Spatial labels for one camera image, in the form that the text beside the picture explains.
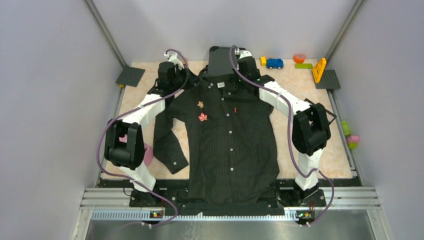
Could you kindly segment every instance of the shirt cuff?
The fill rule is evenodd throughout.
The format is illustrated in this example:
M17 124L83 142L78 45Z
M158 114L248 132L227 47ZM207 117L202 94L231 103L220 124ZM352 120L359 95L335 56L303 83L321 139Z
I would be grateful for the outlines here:
M172 159L171 161L165 163L166 168L171 172L171 174L176 174L185 167L189 165L189 162L185 158L182 159Z

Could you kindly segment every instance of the pink flower pin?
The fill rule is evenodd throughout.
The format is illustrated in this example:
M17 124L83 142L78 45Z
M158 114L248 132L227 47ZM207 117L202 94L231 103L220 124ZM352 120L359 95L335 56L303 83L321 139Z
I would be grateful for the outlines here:
M199 116L200 122L203 122L205 120L208 120L208 115L204 114L203 112Z

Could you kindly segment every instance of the toy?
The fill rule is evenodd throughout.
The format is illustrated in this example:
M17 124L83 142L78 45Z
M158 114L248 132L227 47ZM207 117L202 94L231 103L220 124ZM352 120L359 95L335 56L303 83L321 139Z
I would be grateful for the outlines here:
M349 147L350 150L357 148L358 144L357 142L359 142L361 138L358 135L352 135L350 137L348 137L346 139L347 142L347 146Z
M349 125L347 121L341 121L341 128L343 129L343 133L345 137L351 135L351 131L349 130Z
M295 63L294 68L295 69L312 69L314 66L312 63Z
M146 70L144 69L130 67L127 65L120 73L116 80L116 84L118 84L121 88L124 86L137 87L143 77L143 74L145 74L145 71Z
M266 68L268 69L282 69L284 67L281 58L268 58L266 60Z
M335 70L324 70L321 81L315 83L316 89L340 89L339 79L337 78Z
M303 64L304 61L306 59L306 55L305 54L295 54L293 56L293 61L297 64Z
M260 57L260 65L266 66L267 65L267 59L264 56Z
M321 60L319 60L319 62L312 68L312 75L316 84L320 83L321 77L323 76L326 65L327 65L327 60L325 58L321 58Z

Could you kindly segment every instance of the shirt sleeve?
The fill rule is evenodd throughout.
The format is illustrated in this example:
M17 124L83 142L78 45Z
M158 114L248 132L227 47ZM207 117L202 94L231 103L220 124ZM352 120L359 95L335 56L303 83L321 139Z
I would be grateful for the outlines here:
M187 104L188 92L183 92L171 104L156 116L153 134L153 155L172 174L176 174L189 165L181 149L180 142L172 131L174 118L184 121L184 116L189 111Z

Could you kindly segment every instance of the white wall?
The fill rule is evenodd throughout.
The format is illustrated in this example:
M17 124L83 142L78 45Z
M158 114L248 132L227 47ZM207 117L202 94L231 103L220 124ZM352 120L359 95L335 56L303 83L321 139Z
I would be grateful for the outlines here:
M254 56L322 58L355 0L94 0L128 63L163 61L168 48L189 60L236 44Z
M330 65L395 239L423 239L424 1L369 0Z
M68 239L122 69L82 0L0 12L0 239Z

